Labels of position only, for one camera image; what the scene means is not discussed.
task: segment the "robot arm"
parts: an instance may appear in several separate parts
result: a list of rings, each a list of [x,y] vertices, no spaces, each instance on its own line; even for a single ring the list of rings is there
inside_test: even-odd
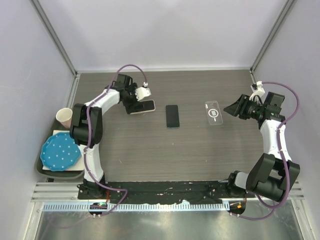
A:
[[[264,103],[260,104],[254,101],[253,96],[262,97],[261,93],[265,91],[262,84],[258,88],[255,86],[255,88],[252,87],[253,94],[250,97],[241,95],[234,104],[226,107],[224,111],[232,116],[238,116],[240,119],[253,118],[257,120],[263,138],[263,154],[249,174],[240,171],[231,173],[227,188],[233,197],[243,194],[245,191],[280,202],[286,191],[287,177],[280,151],[283,151],[289,169],[290,190],[300,173],[300,166],[291,161],[287,151],[285,125],[280,129],[282,149],[279,149],[277,144],[278,127],[285,120],[285,117],[280,115],[281,104],[285,96],[269,92]],[[270,176],[271,172],[276,172],[280,179]]]
[[[105,184],[104,172],[101,168],[99,143],[103,134],[102,116],[113,106],[122,102],[128,114],[139,114],[152,112],[155,110],[153,100],[141,101],[145,97],[151,95],[150,89],[146,88],[145,83],[142,87],[138,87],[133,79],[128,75],[119,74],[117,80],[113,83],[109,90],[97,96],[94,100],[85,104],[77,103],[73,107],[73,115],[70,127],[70,136],[78,145],[81,155],[84,155],[84,149],[88,145],[89,128],[87,123],[87,107],[90,107],[91,119],[91,144],[86,150],[86,163],[94,178],[102,184]],[[103,189],[98,186],[89,175],[87,169],[84,170],[83,184],[79,186],[80,192],[90,192],[87,197],[100,198],[104,194]]]

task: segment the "table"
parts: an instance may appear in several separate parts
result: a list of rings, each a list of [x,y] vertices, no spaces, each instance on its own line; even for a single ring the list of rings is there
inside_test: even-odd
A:
[[[139,86],[140,72],[127,72]],[[155,111],[127,115],[120,103],[103,116],[101,166],[107,181],[200,181],[249,172],[263,153],[254,119],[223,112],[250,95],[248,70],[146,72]],[[74,103],[92,100],[113,73],[81,74]],[[222,125],[209,125],[206,101],[218,101]],[[166,105],[178,105],[180,128],[167,129]]]

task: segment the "blue polka dot plate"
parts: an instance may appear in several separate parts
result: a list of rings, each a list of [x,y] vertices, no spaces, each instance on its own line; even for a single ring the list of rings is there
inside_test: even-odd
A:
[[[81,156],[78,145],[68,132],[59,132],[43,144],[40,158],[42,164],[52,172],[64,171],[76,164]]]

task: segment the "smartphone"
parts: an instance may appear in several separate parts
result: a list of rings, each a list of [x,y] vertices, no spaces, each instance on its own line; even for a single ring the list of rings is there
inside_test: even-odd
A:
[[[165,106],[166,127],[168,129],[177,129],[180,127],[178,105]]]

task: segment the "metal frame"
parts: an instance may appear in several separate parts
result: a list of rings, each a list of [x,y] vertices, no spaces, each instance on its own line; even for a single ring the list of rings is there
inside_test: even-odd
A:
[[[255,72],[261,59],[264,57],[266,51],[268,50],[271,42],[273,41],[273,39],[275,38],[277,32],[279,31],[280,27],[282,26],[282,24],[284,23],[285,18],[287,17],[287,15],[289,14],[289,12],[291,11],[291,9],[293,8],[295,2],[297,0],[287,0],[286,3],[284,4],[279,16],[277,17],[275,23],[273,24],[271,31],[268,35],[268,37],[266,38],[266,40],[264,41],[262,48],[260,49],[258,55],[256,56],[253,65],[251,67],[251,71]]]
[[[72,72],[73,76],[77,75],[77,71],[72,64],[64,46],[62,45],[61,41],[59,40],[59,37],[55,31],[55,29],[52,27],[44,9],[42,8],[39,0],[30,0],[31,4],[33,5],[36,13],[38,14],[40,20],[42,21],[44,27],[46,28],[47,32],[49,33],[52,41],[54,42],[55,46],[57,47],[59,53],[61,54],[62,58],[64,59],[65,63],[68,65],[70,71]]]
[[[82,182],[38,182],[34,188],[31,202],[52,203],[52,202],[87,202],[79,200],[77,185]],[[289,194],[290,200],[304,200],[304,194],[300,183],[296,181]],[[242,198],[222,198],[223,201],[239,201]]]
[[[248,66],[240,67],[167,67],[167,68],[146,68],[144,72],[178,72],[178,71],[217,71],[217,70],[250,70]],[[110,70],[79,70],[79,74],[99,74],[99,73],[115,73],[118,69]],[[136,68],[125,68],[121,72],[139,72]]]
[[[97,200],[79,200],[77,185],[81,182],[38,182],[35,186],[31,202],[34,204],[25,240],[34,240],[42,212],[86,212],[92,202]],[[290,191],[289,199],[292,202],[296,218],[305,240],[315,240],[311,227],[306,202],[301,186],[296,181]],[[149,204],[122,204],[117,212],[161,212],[161,211],[225,211],[229,208],[229,201],[241,201],[242,198],[223,198],[222,204],[190,205],[182,202],[177,205],[149,205]]]

